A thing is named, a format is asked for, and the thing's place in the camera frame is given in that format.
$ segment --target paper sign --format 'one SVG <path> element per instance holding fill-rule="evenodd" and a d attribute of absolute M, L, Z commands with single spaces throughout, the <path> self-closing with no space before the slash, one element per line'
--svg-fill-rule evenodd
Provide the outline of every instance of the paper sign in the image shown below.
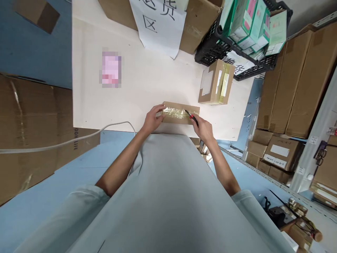
<path fill-rule="evenodd" d="M 247 60 L 246 58 L 237 55 L 234 51 L 229 52 L 227 56 L 222 59 L 222 61 L 235 66 L 234 75 L 241 74 L 247 69 L 255 66 L 255 64 L 252 63 L 250 60 Z"/>
<path fill-rule="evenodd" d="M 310 143 L 310 144 L 316 145 L 317 140 L 318 140 L 318 137 L 316 137 L 316 136 L 311 136 L 310 139 L 309 139 L 309 143 Z"/>
<path fill-rule="evenodd" d="M 139 38 L 145 48 L 177 56 L 186 12 L 171 0 L 130 0 Z"/>

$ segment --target white sleeve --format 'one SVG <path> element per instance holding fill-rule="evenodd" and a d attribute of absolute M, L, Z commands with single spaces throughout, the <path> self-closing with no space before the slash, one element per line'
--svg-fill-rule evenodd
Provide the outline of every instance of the white sleeve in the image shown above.
<path fill-rule="evenodd" d="M 66 252 L 109 201 L 97 186 L 80 187 L 72 192 L 49 219 L 14 252 Z"/>
<path fill-rule="evenodd" d="M 277 226 L 272 222 L 249 190 L 242 190 L 232 200 L 272 252 L 294 253 Z"/>

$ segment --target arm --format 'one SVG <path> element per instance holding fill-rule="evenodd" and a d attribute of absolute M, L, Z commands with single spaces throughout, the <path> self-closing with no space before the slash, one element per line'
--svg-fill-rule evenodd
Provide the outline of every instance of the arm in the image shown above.
<path fill-rule="evenodd" d="M 211 152 L 215 171 L 217 173 L 217 178 L 223 185 L 225 190 L 230 196 L 233 196 L 237 192 L 241 191 L 238 182 L 236 181 L 231 168 L 229 167 L 224 155 L 222 154 L 217 140 L 213 137 L 212 125 L 200 118 L 198 115 L 194 115 L 199 123 L 199 127 L 194 120 L 192 120 L 195 133 L 200 137 L 200 139 L 206 144 Z"/>
<path fill-rule="evenodd" d="M 156 105 L 147 113 L 145 123 L 141 130 L 96 183 L 96 186 L 103 189 L 108 196 L 111 197 L 126 180 L 140 147 L 146 138 L 156 130 L 163 121 L 165 115 L 156 117 L 156 113 L 164 108 L 165 106 L 163 104 Z"/>

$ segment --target black tool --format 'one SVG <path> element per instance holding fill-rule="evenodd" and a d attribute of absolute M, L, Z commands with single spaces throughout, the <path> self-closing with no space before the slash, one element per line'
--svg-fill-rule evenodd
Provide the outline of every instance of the black tool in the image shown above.
<path fill-rule="evenodd" d="M 197 119 L 193 115 L 191 115 L 187 110 L 185 110 L 185 112 L 190 116 L 190 119 L 193 119 L 196 122 L 197 127 L 199 127 L 199 123 L 198 123 Z"/>

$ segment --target person's right hand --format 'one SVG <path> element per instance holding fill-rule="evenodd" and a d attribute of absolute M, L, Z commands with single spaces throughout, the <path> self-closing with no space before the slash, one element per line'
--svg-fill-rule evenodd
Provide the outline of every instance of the person's right hand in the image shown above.
<path fill-rule="evenodd" d="M 211 143 L 216 142 L 213 136 L 212 124 L 199 117 L 199 115 L 197 114 L 193 114 L 193 116 L 197 119 L 199 124 L 198 127 L 196 122 L 191 119 L 194 131 L 199 136 L 199 138 L 206 144 L 206 146 L 209 146 Z"/>

